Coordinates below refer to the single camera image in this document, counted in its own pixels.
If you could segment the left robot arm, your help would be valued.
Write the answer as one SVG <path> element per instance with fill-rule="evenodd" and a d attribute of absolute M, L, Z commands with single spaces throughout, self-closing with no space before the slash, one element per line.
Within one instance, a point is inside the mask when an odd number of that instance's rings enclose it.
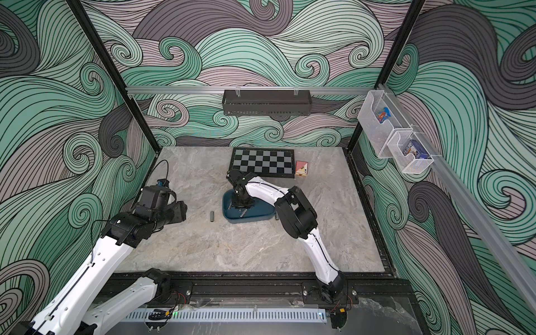
<path fill-rule="evenodd" d="M 86 261 L 68 283 L 31 321 L 19 322 L 11 334 L 106 334 L 138 307 L 166 303 L 173 295 L 171 276 L 156 268 L 96 307 L 93 301 L 118 266 L 141 243 L 163 226 L 186 220 L 187 206 L 174 202 L 159 209 L 156 218 L 123 212 L 110 220 Z"/>

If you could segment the black wall shelf tray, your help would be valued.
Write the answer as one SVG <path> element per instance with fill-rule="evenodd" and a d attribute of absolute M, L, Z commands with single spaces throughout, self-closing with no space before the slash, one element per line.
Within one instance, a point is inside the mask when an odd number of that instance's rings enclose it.
<path fill-rule="evenodd" d="M 311 114 L 313 102 L 309 91 L 225 91 L 222 105 L 228 116 L 286 117 Z"/>

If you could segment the blue red item in bin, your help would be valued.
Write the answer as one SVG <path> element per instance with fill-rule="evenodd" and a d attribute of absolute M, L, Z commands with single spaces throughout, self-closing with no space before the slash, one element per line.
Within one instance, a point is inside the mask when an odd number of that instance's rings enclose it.
<path fill-rule="evenodd" d="M 387 121 L 392 116 L 392 113 L 388 107 L 383 107 L 381 110 L 377 110 L 375 116 L 378 122 L 382 124 L 383 122 Z"/>

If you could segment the upper clear wall bin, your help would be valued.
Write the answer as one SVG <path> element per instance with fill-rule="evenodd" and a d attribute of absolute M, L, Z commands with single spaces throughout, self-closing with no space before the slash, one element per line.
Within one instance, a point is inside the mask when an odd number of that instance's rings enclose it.
<path fill-rule="evenodd" d="M 367 93 L 358 120 L 380 159 L 392 158 L 387 143 L 397 131 L 410 130 L 410 124 L 402 113 L 398 99 L 383 90 Z"/>

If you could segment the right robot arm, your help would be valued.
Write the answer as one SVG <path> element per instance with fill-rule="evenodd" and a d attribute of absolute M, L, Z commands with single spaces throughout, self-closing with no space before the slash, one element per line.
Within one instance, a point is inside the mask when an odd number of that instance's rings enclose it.
<path fill-rule="evenodd" d="M 265 181 L 254 173 L 229 170 L 233 188 L 223 199 L 223 213 L 230 223 L 262 221 L 277 216 L 285 232 L 303 244 L 313 264 L 322 299 L 338 300 L 346 278 L 336 266 L 322 241 L 317 212 L 301 188 L 285 188 Z"/>

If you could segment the black grey chessboard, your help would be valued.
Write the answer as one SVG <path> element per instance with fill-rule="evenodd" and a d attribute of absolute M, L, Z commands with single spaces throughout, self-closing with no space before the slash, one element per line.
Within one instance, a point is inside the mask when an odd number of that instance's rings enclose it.
<path fill-rule="evenodd" d="M 294 178 L 295 152 L 293 149 L 235 147 L 229 170 L 254 173 L 259 177 Z"/>

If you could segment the lower clear wall bin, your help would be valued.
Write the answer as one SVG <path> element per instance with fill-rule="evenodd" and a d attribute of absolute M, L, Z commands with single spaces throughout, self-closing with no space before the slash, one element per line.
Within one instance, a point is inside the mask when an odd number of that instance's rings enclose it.
<path fill-rule="evenodd" d="M 395 132 L 387 141 L 387 147 L 403 174 L 421 174 L 434 162 L 430 151 L 417 139 L 413 131 Z"/>

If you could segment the small red card box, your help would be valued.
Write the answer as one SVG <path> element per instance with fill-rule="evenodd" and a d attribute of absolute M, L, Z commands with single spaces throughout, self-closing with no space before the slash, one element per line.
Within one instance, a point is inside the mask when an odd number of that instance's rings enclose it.
<path fill-rule="evenodd" d="M 306 161 L 297 161 L 295 166 L 295 174 L 300 177 L 308 175 L 308 163 Z"/>

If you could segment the blue box in bin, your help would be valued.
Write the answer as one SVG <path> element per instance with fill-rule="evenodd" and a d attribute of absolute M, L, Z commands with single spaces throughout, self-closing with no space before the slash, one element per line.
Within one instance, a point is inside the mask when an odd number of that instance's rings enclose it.
<path fill-rule="evenodd" d="M 402 151 L 405 155 L 413 155 L 416 159 L 429 159 L 430 155 L 423 145 L 414 139 L 409 139 Z"/>

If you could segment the aluminium rail back wall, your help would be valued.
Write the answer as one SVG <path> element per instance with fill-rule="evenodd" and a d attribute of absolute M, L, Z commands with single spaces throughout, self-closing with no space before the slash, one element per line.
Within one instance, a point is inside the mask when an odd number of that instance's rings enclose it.
<path fill-rule="evenodd" d="M 354 96 L 366 95 L 373 87 L 252 87 L 252 86 L 127 86 L 129 95 L 146 94 L 224 94 L 234 91 L 238 95 L 245 91 L 290 91 L 293 93 L 309 91 L 312 95 Z"/>

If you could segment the clear wall bin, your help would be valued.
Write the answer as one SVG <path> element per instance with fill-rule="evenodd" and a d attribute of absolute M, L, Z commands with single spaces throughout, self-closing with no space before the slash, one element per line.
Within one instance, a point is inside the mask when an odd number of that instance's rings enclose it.
<path fill-rule="evenodd" d="M 387 143 L 397 131 L 410 130 L 410 124 L 402 113 L 398 99 L 383 90 L 367 93 L 358 120 L 380 159 L 392 158 Z"/>
<path fill-rule="evenodd" d="M 434 162 L 430 151 L 417 139 L 413 131 L 395 132 L 387 141 L 387 147 L 403 174 L 421 174 Z"/>

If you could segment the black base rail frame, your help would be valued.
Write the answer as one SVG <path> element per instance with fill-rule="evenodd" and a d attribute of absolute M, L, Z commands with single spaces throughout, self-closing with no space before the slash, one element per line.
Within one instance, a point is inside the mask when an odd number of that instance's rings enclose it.
<path fill-rule="evenodd" d="M 334 298 L 327 296 L 312 272 L 168 272 L 171 292 L 182 301 L 202 298 L 283 298 L 304 304 L 357 304 L 360 297 L 411 296 L 407 280 L 384 273 L 350 272 Z"/>

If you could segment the teal plastic storage tray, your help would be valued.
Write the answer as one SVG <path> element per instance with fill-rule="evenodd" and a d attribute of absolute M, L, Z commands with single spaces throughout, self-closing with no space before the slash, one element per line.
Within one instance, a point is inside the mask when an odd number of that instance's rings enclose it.
<path fill-rule="evenodd" d="M 269 203 L 254 198 L 255 205 L 247 209 L 247 213 L 241 218 L 241 212 L 245 209 L 235 209 L 231 206 L 231 197 L 233 190 L 228 190 L 224 193 L 222 199 L 222 213 L 223 217 L 232 224 L 237 223 L 253 223 L 257 221 L 266 221 L 272 219 L 275 216 L 276 209 Z"/>

